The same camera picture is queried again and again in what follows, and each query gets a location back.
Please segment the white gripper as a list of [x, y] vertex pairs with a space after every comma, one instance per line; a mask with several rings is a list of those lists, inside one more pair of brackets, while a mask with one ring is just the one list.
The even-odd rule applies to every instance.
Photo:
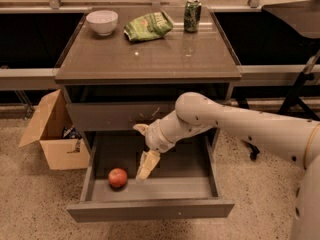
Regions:
[[162, 133], [160, 129], [160, 120], [157, 119], [149, 126], [147, 124], [135, 124], [133, 129], [145, 136], [145, 143], [149, 151], [143, 151], [139, 168], [136, 174], [136, 180], [142, 182], [146, 180], [153, 169], [160, 161], [160, 153], [166, 153], [175, 146]]

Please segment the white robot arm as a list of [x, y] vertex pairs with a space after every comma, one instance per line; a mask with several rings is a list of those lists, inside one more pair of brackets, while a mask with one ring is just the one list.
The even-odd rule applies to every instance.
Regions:
[[160, 155], [179, 140], [211, 128], [223, 129], [305, 170], [297, 192], [290, 240], [320, 240], [319, 121], [225, 106], [199, 93], [184, 93], [164, 118], [134, 126], [149, 148], [142, 153], [136, 179], [147, 179]]

